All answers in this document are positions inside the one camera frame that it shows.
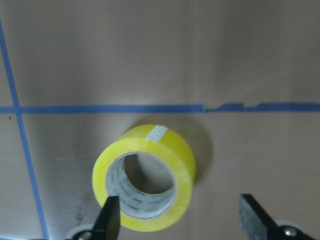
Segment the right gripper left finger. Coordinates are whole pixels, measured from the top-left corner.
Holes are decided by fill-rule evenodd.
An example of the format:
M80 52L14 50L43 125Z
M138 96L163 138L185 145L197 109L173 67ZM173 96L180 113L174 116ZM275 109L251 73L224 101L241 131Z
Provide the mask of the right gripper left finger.
M120 199L118 196L109 196L91 229L91 239L117 240L120 226Z

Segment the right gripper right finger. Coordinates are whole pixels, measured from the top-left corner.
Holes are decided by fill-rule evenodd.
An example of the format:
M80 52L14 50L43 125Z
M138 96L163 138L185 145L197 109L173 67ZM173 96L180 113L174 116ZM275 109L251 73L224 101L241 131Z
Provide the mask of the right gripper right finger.
M239 197L239 224L248 240L312 240L293 223L276 222L252 194Z

